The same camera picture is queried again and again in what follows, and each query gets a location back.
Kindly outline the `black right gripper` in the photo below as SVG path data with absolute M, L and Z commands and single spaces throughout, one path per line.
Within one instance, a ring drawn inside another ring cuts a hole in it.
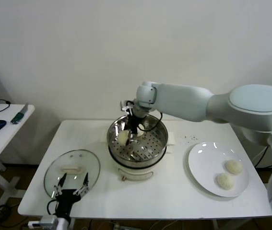
M 135 115 L 127 115 L 127 141 L 126 145 L 131 144 L 132 142 L 135 142 L 138 137 L 138 131 L 137 128 L 139 124 L 142 123 L 144 118 L 139 118 Z

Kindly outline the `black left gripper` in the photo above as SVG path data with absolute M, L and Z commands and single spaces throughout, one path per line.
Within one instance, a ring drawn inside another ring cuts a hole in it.
M 74 203 L 81 200 L 80 195 L 84 195 L 89 191 L 88 173 L 86 173 L 82 186 L 79 189 L 63 189 L 67 173 L 59 179 L 57 185 L 54 185 L 56 201 L 58 206 L 55 209 L 56 216 L 69 216 Z

